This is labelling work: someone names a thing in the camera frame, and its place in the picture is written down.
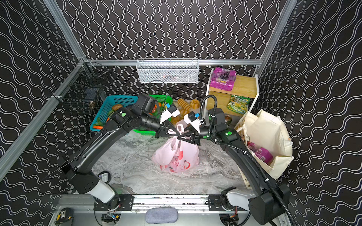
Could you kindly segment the pink peach plastic bag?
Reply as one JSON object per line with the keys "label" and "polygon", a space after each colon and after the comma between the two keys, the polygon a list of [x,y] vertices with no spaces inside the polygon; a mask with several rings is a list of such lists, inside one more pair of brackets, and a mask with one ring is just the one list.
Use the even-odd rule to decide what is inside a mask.
{"label": "pink peach plastic bag", "polygon": [[155,151],[151,160],[162,171],[185,172],[199,165],[199,147],[171,137]]}

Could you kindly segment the floral canvas tote bag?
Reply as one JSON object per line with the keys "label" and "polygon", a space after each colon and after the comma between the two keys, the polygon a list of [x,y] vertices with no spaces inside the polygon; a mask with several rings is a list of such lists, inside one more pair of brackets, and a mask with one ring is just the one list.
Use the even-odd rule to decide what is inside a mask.
{"label": "floral canvas tote bag", "polygon": [[273,178],[278,179],[294,160],[293,142],[285,123],[279,116],[260,110],[256,115],[247,111],[234,129],[243,142],[253,142],[267,149],[273,156],[270,165],[265,164],[248,148],[262,168]]}

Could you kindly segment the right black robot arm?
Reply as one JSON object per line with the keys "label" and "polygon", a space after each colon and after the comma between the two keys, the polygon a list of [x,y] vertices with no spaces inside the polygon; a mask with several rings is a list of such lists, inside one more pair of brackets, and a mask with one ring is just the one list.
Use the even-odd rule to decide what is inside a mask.
{"label": "right black robot arm", "polygon": [[212,98],[215,102],[209,112],[209,125],[201,123],[199,129],[189,125],[186,133],[178,136],[181,141],[200,145],[201,139],[208,139],[219,145],[237,164],[251,184],[255,197],[248,200],[250,214],[260,224],[272,223],[272,220],[286,214],[291,225],[297,223],[288,209],[290,189],[286,184],[279,184],[257,162],[248,150],[241,135],[228,128],[222,109],[217,107],[217,98],[207,95],[205,99]]}

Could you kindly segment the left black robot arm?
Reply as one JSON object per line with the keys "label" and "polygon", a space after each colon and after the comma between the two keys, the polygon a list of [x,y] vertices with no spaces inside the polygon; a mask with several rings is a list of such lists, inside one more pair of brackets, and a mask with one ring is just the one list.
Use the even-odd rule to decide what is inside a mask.
{"label": "left black robot arm", "polygon": [[159,117],[152,115],[153,108],[158,108],[157,100],[149,95],[140,94],[135,104],[121,107],[111,113],[110,119],[80,151],[62,164],[60,170],[65,173],[70,184],[79,194],[89,194],[101,203],[114,209],[118,206],[115,190],[92,173],[92,168],[99,158],[120,138],[139,127],[155,132],[155,137],[178,136],[179,131],[169,118],[179,115],[175,104],[167,105]]}

